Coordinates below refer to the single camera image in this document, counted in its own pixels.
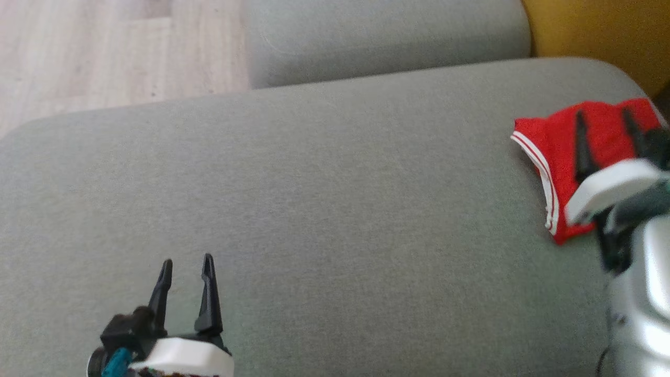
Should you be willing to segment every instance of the thin black wire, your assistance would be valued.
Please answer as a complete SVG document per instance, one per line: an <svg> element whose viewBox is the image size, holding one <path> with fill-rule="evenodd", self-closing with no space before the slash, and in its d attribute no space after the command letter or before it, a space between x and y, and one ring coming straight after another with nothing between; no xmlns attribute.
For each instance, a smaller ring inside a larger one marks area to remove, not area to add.
<svg viewBox="0 0 670 377"><path fill-rule="evenodd" d="M610 348L607 347L605 350L600 354L600 358L598 359L598 365L596 366L596 377L601 377L602 376L602 366L605 364L605 357L607 356L607 353L609 353Z"/></svg>

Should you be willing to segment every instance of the white striped trim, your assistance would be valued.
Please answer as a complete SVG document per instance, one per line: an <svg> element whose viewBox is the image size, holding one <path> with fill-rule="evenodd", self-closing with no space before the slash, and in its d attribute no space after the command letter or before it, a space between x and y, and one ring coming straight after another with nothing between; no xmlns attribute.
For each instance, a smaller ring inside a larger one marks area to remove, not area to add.
<svg viewBox="0 0 670 377"><path fill-rule="evenodd" d="M549 163L540 149L524 134L519 131L512 133L511 139L514 140L528 157L533 161L534 165L540 171L540 179L542 180L542 188L545 193L545 200L547 201L547 222L545 227L552 235L556 235L558 228L558 216L560 213L560 206L558 203L558 195L556 188L551 179L551 171Z"/></svg>

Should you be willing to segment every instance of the gray fabric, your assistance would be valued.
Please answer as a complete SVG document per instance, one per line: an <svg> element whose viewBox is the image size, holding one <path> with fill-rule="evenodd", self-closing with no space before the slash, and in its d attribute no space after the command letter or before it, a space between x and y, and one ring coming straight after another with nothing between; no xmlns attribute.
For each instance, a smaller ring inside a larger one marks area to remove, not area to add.
<svg viewBox="0 0 670 377"><path fill-rule="evenodd" d="M253 87L530 54L519 0L247 0Z"/></svg>
<svg viewBox="0 0 670 377"><path fill-rule="evenodd" d="M552 244L509 136L643 95L605 63L520 60L25 125L0 141L0 371L81 375L168 257L167 328L189 331L212 252L238 377L591 376L596 244Z"/></svg>

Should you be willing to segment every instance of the red garment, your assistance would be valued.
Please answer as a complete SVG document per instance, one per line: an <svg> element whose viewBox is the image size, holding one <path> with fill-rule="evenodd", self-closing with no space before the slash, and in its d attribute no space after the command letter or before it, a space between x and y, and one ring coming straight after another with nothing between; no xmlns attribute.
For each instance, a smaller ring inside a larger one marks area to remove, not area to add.
<svg viewBox="0 0 670 377"><path fill-rule="evenodd" d="M582 110L588 126L591 153L600 168L635 157L626 132L622 110L628 107L642 132L660 127L647 99L631 99L618 105L584 102L543 118L516 119L512 140L533 161L547 199L545 226L557 244L569 237L589 232L593 225L568 227L563 209L578 187L575 179L576 115Z"/></svg>

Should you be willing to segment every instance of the light wood floor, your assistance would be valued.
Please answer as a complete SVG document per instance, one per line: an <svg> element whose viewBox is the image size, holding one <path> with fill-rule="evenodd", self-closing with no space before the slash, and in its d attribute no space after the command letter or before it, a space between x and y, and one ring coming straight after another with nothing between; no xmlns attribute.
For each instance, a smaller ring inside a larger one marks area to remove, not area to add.
<svg viewBox="0 0 670 377"><path fill-rule="evenodd" d="M242 0L0 0L0 137L31 119L248 89Z"/></svg>

